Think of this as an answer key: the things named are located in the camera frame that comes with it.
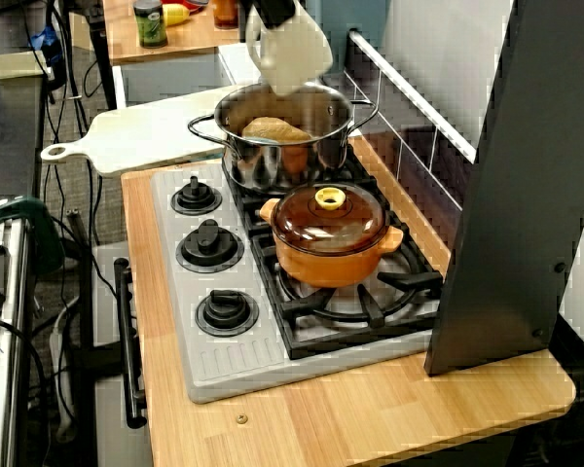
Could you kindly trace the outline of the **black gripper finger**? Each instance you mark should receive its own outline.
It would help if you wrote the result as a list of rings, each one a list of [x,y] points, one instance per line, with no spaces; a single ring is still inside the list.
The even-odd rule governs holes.
[[[254,6],[266,28],[277,28],[296,14],[294,0],[255,0]]]

